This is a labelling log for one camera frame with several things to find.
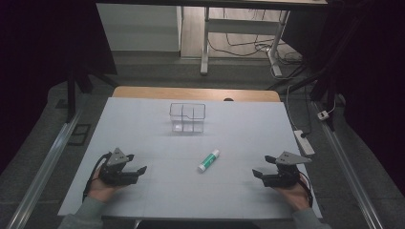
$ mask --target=white tabletop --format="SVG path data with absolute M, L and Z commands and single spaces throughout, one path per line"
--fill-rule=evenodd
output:
M 203 103 L 204 130 L 171 130 L 170 104 Z M 135 185 L 119 190 L 105 216 L 137 219 L 289 219 L 283 198 L 255 178 L 252 169 L 276 174 L 265 156 L 299 155 L 281 102 L 222 102 L 109 98 L 58 215 L 75 213 L 96 161 L 116 147 L 133 154 L 124 172 L 148 166 Z M 220 157 L 204 173 L 198 165 L 214 149 Z M 306 174 L 303 165 L 298 168 Z M 315 214 L 321 218 L 316 199 Z

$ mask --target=gray sleeve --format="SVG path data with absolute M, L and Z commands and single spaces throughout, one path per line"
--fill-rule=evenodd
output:
M 321 223 L 312 208 L 307 208 L 292 214 L 297 229 L 331 229 L 327 224 Z
M 66 216 L 58 229 L 101 229 L 101 212 L 104 205 L 105 203 L 97 199 L 85 198 L 76 214 Z

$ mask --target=person's arm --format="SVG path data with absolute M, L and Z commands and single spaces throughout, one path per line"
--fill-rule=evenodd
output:
M 113 196 L 114 192 L 122 187 L 106 185 L 98 179 L 99 169 L 93 176 L 89 194 L 84 199 L 77 212 L 66 216 L 58 229 L 100 229 L 102 228 L 101 213 L 105 203 Z
M 294 210 L 292 218 L 297 229 L 331 229 L 329 225 L 321 223 L 312 208 L 309 207 L 307 192 L 299 183 L 288 188 L 274 189 L 285 198 Z

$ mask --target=white wall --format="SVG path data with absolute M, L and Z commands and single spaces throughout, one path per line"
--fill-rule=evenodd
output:
M 180 7 L 97 4 L 112 51 L 180 50 Z

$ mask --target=person's hand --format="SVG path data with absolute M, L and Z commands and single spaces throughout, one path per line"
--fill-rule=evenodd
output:
M 307 184 L 307 182 L 301 176 L 301 180 Z M 309 208 L 308 194 L 305 189 L 299 184 L 296 183 L 292 187 L 288 188 L 274 188 L 277 190 L 291 205 L 294 211 L 300 211 Z
M 98 199 L 101 202 L 107 202 L 116 192 L 116 190 L 126 186 L 113 187 L 105 184 L 101 179 L 98 178 L 99 172 L 100 168 L 98 168 L 93 175 L 92 185 L 90 186 L 89 194 L 87 196 Z

